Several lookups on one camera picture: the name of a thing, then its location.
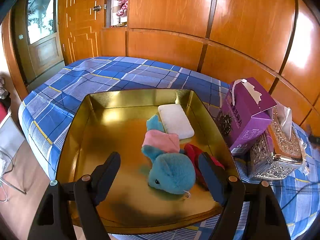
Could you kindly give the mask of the white tissue paper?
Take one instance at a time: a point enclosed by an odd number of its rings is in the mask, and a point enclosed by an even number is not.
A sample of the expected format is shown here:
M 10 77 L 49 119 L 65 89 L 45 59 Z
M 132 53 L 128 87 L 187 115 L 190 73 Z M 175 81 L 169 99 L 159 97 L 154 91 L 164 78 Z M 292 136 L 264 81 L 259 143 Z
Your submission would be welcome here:
M 279 101 L 275 100 L 277 119 L 280 124 L 282 132 L 285 134 L 288 140 L 291 140 L 292 131 L 292 110 L 290 107 L 282 105 Z

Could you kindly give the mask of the purple cardboard carton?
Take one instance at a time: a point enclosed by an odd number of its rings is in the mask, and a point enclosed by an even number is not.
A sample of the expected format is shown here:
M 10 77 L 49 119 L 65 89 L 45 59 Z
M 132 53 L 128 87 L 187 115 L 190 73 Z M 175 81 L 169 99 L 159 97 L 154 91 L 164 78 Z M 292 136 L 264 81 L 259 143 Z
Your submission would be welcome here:
M 272 121 L 274 99 L 253 77 L 231 83 L 216 117 L 232 155 L 243 155 Z

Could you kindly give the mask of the wooden wardrobe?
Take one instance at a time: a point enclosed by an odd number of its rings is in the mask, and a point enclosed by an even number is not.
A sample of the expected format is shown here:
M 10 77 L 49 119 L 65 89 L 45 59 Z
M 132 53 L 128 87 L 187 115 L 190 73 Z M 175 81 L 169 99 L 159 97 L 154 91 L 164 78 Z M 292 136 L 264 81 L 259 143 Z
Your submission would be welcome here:
M 130 56 L 226 83 L 254 77 L 292 109 L 294 122 L 319 134 L 319 9 L 312 0 L 128 2 L 126 25 L 110 28 L 108 0 L 58 0 L 66 63 Z

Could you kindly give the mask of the blue plaid bedsheet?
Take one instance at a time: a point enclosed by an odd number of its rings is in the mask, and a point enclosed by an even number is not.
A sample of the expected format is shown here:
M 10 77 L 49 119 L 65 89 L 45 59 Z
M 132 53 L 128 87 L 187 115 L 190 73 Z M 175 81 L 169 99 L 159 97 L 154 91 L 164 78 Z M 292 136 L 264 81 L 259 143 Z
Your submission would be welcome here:
M 191 89 L 210 114 L 217 116 L 229 85 L 172 64 L 134 57 L 75 61 L 33 89 L 18 110 L 23 133 L 46 175 L 56 177 L 66 134 L 87 94 L 147 88 Z M 299 126 L 295 132 L 304 141 L 309 172 L 296 170 L 271 184 L 292 239 L 306 236 L 319 226 L 319 150 L 310 145 L 308 132 Z

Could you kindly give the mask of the pink washcloth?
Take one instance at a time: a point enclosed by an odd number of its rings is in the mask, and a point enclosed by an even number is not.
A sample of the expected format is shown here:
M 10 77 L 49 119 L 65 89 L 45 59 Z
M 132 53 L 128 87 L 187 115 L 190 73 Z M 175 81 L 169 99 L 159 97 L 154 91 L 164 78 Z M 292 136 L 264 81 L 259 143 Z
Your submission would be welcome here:
M 180 140 L 175 133 L 164 133 L 156 129 L 146 132 L 142 146 L 149 145 L 158 148 L 165 153 L 178 153 Z

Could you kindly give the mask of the blue plush toy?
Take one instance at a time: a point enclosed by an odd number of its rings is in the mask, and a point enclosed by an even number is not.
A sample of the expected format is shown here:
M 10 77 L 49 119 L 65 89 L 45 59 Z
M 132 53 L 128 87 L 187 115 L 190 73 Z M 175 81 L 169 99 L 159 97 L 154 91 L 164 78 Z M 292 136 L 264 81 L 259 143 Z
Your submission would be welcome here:
M 165 133 L 157 114 L 146 121 L 147 131 L 156 129 Z M 196 174 L 191 160 L 181 149 L 178 153 L 165 153 L 153 146 L 144 145 L 141 152 L 150 159 L 152 168 L 148 175 L 148 185 L 170 194 L 189 195 L 195 184 Z

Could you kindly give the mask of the red sock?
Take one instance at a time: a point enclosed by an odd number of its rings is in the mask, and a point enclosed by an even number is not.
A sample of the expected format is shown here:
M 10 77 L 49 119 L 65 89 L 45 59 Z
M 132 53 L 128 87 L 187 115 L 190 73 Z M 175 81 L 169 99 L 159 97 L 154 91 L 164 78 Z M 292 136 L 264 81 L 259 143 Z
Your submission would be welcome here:
M 196 174 L 196 182 L 206 190 L 209 190 L 211 193 L 213 193 L 213 191 L 216 193 L 218 191 L 223 192 L 223 185 L 216 177 L 216 174 L 212 174 L 211 177 L 209 174 L 207 174 L 207 176 L 204 177 L 199 168 L 199 156 L 203 153 L 203 150 L 192 144 L 186 144 L 184 146 L 184 153 L 193 163 Z

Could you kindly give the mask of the white foam sponge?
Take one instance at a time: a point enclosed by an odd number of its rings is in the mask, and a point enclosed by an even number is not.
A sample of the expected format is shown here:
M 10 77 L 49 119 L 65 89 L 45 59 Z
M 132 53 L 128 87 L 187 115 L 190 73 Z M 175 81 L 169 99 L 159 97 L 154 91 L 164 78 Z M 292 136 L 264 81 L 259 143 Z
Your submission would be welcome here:
M 194 136 L 194 129 L 181 105 L 160 105 L 158 106 L 158 113 L 167 133 L 177 134 L 180 140 Z

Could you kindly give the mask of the wooden door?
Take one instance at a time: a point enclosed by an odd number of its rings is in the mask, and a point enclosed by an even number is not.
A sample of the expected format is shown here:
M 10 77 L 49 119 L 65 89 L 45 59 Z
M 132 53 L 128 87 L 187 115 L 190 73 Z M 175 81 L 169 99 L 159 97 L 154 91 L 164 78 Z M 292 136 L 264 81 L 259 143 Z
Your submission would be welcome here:
M 63 61 L 57 0 L 18 0 L 12 9 L 17 61 L 26 84 Z

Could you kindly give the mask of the ornate gold tissue box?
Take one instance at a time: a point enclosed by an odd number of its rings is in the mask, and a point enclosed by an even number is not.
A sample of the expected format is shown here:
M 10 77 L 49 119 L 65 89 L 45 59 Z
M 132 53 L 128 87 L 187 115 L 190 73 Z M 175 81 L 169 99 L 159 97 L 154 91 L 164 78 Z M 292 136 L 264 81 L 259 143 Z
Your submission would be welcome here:
M 294 130 L 287 137 L 278 120 L 278 110 L 272 108 L 272 121 L 250 149 L 250 178 L 282 180 L 303 163 L 299 139 Z

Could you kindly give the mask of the gold metal tray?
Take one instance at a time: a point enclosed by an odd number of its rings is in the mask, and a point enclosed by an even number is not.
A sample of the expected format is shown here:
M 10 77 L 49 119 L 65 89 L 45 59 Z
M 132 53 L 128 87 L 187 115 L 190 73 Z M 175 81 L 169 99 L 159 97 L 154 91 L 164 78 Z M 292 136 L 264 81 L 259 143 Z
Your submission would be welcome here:
M 151 161 L 141 152 L 146 121 L 160 105 L 182 106 L 195 132 L 183 143 L 214 156 L 230 176 L 238 176 L 233 157 L 198 95 L 187 89 L 136 89 L 87 95 L 68 130 L 56 179 L 70 183 L 91 174 L 112 152 L 120 169 L 97 211 L 109 233 L 142 235 L 185 228 L 218 215 L 221 205 L 198 184 L 190 197 L 148 186 Z

